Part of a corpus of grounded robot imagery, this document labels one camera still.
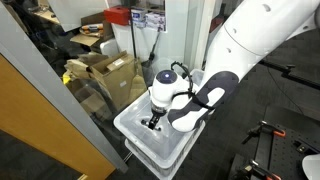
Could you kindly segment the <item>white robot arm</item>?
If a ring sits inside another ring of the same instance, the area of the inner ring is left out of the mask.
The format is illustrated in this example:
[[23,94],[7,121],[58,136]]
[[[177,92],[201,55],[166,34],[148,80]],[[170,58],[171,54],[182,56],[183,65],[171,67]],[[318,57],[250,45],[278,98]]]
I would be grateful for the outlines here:
[[211,42],[197,87],[173,69],[162,70],[149,88],[155,130],[161,117],[177,131],[196,129],[262,59],[294,36],[314,29],[320,0],[243,0]]

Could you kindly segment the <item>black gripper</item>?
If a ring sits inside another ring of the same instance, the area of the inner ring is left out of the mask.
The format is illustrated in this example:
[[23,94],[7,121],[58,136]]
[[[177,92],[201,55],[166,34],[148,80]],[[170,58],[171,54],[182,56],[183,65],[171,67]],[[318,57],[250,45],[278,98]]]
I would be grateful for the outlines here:
[[158,125],[159,118],[166,114],[166,109],[158,107],[154,104],[151,104],[152,118],[148,122],[148,128],[154,130],[161,130],[161,127]]

